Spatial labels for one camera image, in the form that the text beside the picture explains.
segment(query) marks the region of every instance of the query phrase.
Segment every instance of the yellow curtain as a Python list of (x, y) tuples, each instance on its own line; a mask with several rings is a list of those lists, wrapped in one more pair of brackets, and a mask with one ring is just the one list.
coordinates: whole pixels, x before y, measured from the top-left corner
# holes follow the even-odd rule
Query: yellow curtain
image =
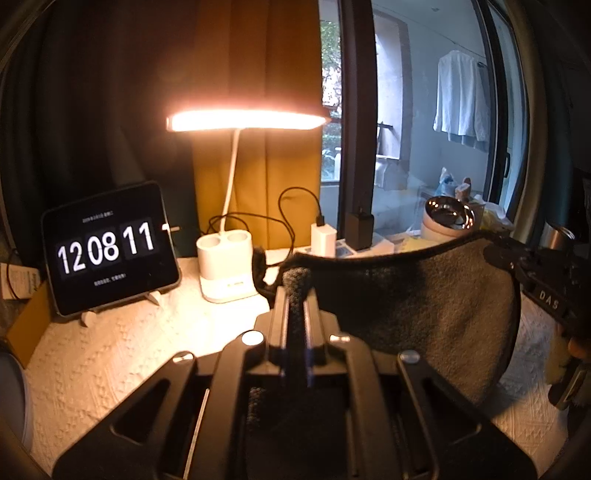
[[(322, 104), (322, 61), (317, 0), (199, 0), (196, 40), (196, 103), (216, 98), (264, 99), (278, 105)], [(193, 136), (197, 210), (202, 230), (221, 214), (228, 183), (232, 131)], [(277, 199), (290, 186), (320, 191), (322, 129), (247, 129), (241, 133), (230, 211), (280, 218)], [(309, 245), (316, 204), (305, 192), (282, 202), (296, 232)], [(255, 245), (290, 244), (275, 222), (242, 217)], [(227, 229), (241, 228), (229, 219)]]

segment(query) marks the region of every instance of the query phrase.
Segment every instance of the white pen holder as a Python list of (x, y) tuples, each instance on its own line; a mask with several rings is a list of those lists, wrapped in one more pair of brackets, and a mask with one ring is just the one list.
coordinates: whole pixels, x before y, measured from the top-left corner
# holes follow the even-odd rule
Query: white pen holder
[(252, 235), (245, 230), (204, 235), (197, 240), (203, 297), (213, 303), (256, 295), (252, 282)]

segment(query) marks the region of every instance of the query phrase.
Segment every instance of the desk lamp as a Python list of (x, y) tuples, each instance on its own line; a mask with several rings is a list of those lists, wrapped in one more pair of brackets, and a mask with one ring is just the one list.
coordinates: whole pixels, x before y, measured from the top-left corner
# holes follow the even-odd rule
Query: desk lamp
[(311, 130), (328, 121), (328, 111), (321, 106), (308, 110), (302, 109), (301, 106), (285, 109), (273, 105), (197, 108), (168, 117), (167, 130), (173, 132), (234, 130), (228, 188), (220, 231), (204, 235), (197, 240), (199, 279), (206, 300), (226, 303), (256, 294), (252, 282), (252, 235), (245, 230), (226, 231), (226, 215), (232, 196), (241, 131), (245, 128)]

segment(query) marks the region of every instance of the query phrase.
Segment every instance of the textured tablecloth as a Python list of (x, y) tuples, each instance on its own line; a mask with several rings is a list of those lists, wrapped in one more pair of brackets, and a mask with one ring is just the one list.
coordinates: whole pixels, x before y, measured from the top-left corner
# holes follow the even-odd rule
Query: textured tablecloth
[[(284, 252), (274, 252), (275, 261)], [(33, 457), (51, 472), (57, 458), (175, 353), (221, 350), (268, 311), (260, 296), (223, 305), (201, 296), (197, 259), (179, 259), (181, 285), (148, 301), (107, 310), (91, 328), (52, 324), (26, 370), (34, 412)], [(553, 324), (527, 299), (511, 364), (486, 411), (544, 471), (566, 438), (547, 401), (544, 360)]]

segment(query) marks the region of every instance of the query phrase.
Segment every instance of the white power adapter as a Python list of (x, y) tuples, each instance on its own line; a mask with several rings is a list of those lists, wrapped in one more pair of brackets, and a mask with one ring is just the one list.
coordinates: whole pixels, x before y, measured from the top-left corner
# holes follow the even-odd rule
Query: white power adapter
[(318, 257), (334, 258), (336, 256), (336, 230), (325, 223), (311, 226), (311, 249), (310, 253)]

